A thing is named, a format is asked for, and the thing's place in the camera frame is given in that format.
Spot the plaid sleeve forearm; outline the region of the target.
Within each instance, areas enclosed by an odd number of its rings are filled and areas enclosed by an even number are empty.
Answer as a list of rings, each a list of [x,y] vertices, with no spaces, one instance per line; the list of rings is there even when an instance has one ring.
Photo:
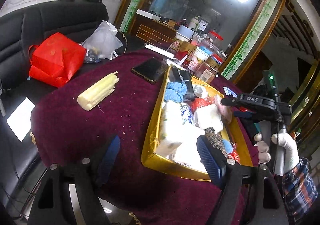
[[[283,175],[282,190],[289,224],[301,224],[318,197],[306,158],[301,158],[293,169]]]

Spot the white gloved right hand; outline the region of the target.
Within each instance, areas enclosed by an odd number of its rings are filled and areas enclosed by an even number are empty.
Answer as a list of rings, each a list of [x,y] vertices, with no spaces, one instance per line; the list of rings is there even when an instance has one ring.
[[[270,147],[263,141],[261,133],[257,133],[254,136],[254,140],[257,142],[255,146],[258,149],[258,163],[267,164],[272,159],[269,153]],[[274,170],[276,175],[284,176],[296,167],[300,161],[297,144],[288,133],[275,133],[271,136],[271,141],[277,145],[279,149],[282,148],[285,152],[283,161],[279,160],[277,157],[276,167]]]

